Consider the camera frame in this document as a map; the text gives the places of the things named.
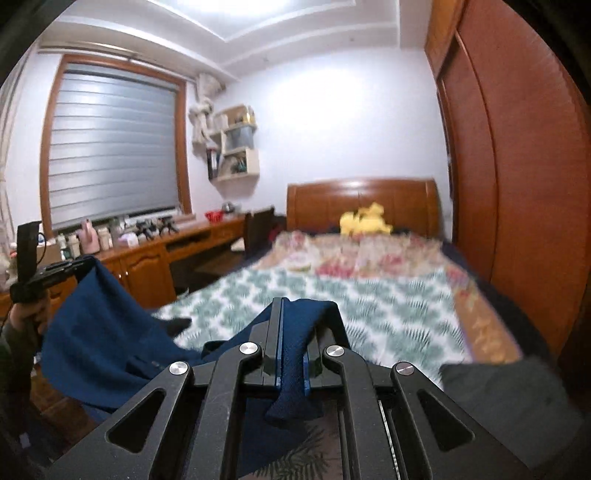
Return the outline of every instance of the window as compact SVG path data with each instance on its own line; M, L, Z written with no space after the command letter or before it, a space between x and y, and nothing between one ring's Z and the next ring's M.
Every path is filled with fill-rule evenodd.
M190 211L185 83L122 61L65 55L41 148L44 231L86 218Z

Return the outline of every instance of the wooden window frame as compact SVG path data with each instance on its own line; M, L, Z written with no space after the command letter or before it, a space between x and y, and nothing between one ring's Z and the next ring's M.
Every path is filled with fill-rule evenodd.
M189 191L189 171L187 168L187 83L185 80L164 72L160 72L158 70L151 69L149 67L130 63L125 60L116 60L93 55L65 54L61 58L55 79L53 80L53 86L51 88L49 102L47 104L47 110L45 114L45 121L43 124L43 135L41 137L39 187L43 232L47 238L53 237L53 229L51 227L51 209L49 205L49 153L51 148L51 131L53 129L53 118L56 111L57 97L60 93L61 82L63 80L66 67L69 63L80 63L84 65L95 65L125 70L126 72L139 73L148 77L164 80L165 82L174 83L178 86L176 104L174 108L174 143L177 170L178 202L182 208L183 213L192 213L191 195Z

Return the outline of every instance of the ceiling light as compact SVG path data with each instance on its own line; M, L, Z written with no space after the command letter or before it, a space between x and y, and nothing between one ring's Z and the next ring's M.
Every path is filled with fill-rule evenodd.
M282 10L291 0L178 0L205 13L260 17Z

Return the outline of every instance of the curtain rod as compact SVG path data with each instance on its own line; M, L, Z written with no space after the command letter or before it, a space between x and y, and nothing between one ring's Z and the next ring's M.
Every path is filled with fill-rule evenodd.
M104 52L104 51L100 51L100 50L95 50L92 48L71 46L71 45L67 45L67 44L64 44L64 45L60 44L60 45L54 45L54 46L41 46L41 47L39 47L38 52L39 53L87 53L87 54L92 53L93 55L98 55L101 57L107 57L107 58L112 58L112 59L117 59L117 60L127 60L130 63L149 67L151 69L158 70L159 72L167 73L169 75L175 76L177 78L180 78L180 79L183 79L187 82L195 84L195 79L192 79L191 77L187 77L186 75L183 75L181 73L177 73L177 72L174 72L173 70L169 70L164 67L161 67L157 63L152 63L150 61L145 61L145 60L138 60L139 54L137 52L132 51L132 50L128 50L127 48L121 48L121 47L116 47L115 45L108 45L105 43L96 43L96 42L88 42L88 41L80 41L80 42L76 42L76 43L89 45L89 46L102 47L102 48L109 48L111 50L118 50L121 53L119 53L119 54L108 53L108 52Z

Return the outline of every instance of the pink bottle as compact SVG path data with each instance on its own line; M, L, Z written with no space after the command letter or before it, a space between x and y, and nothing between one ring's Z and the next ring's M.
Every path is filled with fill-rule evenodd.
M92 226L92 222L87 218L82 222L82 229L76 232L80 238L82 253L95 254L100 251L99 236Z

